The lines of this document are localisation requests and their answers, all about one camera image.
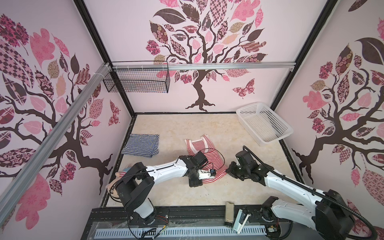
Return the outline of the aluminium rail back horizontal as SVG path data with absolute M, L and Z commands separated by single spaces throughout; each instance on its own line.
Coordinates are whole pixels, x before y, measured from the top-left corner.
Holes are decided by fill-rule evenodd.
M 219 64 L 144 64 L 143 62 L 138 62 L 134 64 L 131 62 L 131 65 L 116 65 L 113 66 L 113 69 L 159 69 L 159 70 L 169 70 L 169 71 L 189 71 L 189 70 L 229 70 L 229 69 L 293 69 L 296 63 L 294 62 L 260 62 L 260 63 L 219 63 Z

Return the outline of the blue white striped tank top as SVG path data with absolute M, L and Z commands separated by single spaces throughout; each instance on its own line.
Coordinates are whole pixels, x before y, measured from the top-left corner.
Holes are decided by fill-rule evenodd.
M 160 135 L 131 134 L 121 154 L 152 158 L 159 153 Z

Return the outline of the white black handheld device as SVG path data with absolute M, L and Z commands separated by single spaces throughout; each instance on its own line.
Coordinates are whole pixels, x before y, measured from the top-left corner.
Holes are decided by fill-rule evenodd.
M 233 231 L 237 235 L 241 233 L 250 216 L 251 214 L 243 211 L 242 209 L 239 209 L 235 222 L 233 224 Z

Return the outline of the plush doll head toy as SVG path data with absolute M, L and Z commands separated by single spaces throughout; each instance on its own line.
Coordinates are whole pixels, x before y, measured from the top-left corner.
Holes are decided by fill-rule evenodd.
M 113 185 L 118 181 L 120 180 L 128 171 L 130 170 L 130 168 L 125 168 L 123 169 L 122 171 L 119 171 L 119 172 L 116 172 L 115 173 L 115 179 L 112 180 L 107 186 L 106 186 L 106 189 L 107 189 L 107 193 L 112 193 L 112 194 L 115 194 L 116 191 L 113 190 Z

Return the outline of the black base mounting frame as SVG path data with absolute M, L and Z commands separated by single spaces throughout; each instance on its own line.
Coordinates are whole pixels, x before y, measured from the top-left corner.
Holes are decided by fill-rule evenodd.
M 270 240 L 283 237 L 285 240 L 320 240 L 321 236 L 315 231 L 298 223 L 290 223 L 286 219 L 266 222 L 260 216 L 262 205 L 236 205 L 235 216 L 239 209 L 251 214 L 245 226 L 265 226 L 265 236 L 243 237 L 183 237 L 162 238 L 160 240 Z M 97 229 L 125 228 L 167 228 L 167 227 L 217 227 L 224 226 L 225 206 L 171 206 L 156 207 L 155 220 L 145 225 L 139 216 L 128 215 L 124 208 L 93 209 L 81 235 L 82 240 L 93 240 Z

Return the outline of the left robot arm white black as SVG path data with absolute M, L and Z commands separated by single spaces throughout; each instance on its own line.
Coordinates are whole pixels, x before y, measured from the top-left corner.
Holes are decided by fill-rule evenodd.
M 175 178 L 187 177 L 189 187 L 199 187 L 204 180 L 214 179 L 216 170 L 208 166 L 208 159 L 202 152 L 194 156 L 179 156 L 176 160 L 156 166 L 145 166 L 142 162 L 134 164 L 123 176 L 108 186 L 112 199 L 122 203 L 130 217 L 136 213 L 145 225 L 151 224 L 157 211 L 148 195 L 153 186 Z

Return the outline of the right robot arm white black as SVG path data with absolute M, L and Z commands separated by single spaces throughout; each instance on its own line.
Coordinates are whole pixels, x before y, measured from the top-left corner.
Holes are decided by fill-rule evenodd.
M 275 189 L 296 203 L 288 203 L 278 197 L 269 197 L 260 210 L 266 222 L 286 219 L 318 232 L 325 240 L 345 240 L 355 225 L 353 215 L 346 210 L 346 203 L 335 191 L 315 190 L 286 177 L 272 166 L 262 163 L 250 150 L 236 154 L 227 174 L 241 181 L 252 180 Z

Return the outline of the red white striped tank top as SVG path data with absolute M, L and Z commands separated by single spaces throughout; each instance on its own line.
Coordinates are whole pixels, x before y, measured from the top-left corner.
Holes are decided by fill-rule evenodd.
M 202 152 L 206 156 L 208 164 L 203 167 L 203 170 L 209 171 L 214 169 L 216 171 L 216 176 L 213 179 L 203 180 L 203 184 L 213 183 L 227 174 L 226 170 L 228 168 L 225 165 L 225 159 L 216 149 L 208 135 L 203 135 L 198 140 L 194 141 L 186 139 L 185 143 L 189 155 L 194 156 L 198 152 Z

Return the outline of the small beige rectangular block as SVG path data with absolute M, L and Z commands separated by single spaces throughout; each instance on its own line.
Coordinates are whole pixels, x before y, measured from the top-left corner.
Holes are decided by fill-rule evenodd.
M 225 217 L 224 225 L 232 228 L 234 225 L 234 216 L 235 216 L 235 205 L 231 202 L 226 202 L 225 204 Z

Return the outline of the aluminium rail left diagonal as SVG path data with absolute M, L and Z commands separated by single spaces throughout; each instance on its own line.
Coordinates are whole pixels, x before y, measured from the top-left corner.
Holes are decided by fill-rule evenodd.
M 61 141 L 70 125 L 87 103 L 94 90 L 110 71 L 110 64 L 103 63 L 93 74 L 81 94 L 71 104 L 67 112 L 60 118 L 52 132 L 44 139 L 31 159 L 25 164 L 18 175 L 12 180 L 5 192 L 1 195 L 1 224 L 7 219 L 20 198 L 31 185 L 35 176 L 39 173 L 44 163 Z

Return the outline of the white plastic laundry basket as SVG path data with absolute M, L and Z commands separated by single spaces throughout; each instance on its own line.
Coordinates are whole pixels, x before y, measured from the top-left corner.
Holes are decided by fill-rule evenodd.
M 262 102 L 241 107 L 236 114 L 239 123 L 259 146 L 278 142 L 294 132 L 286 121 Z

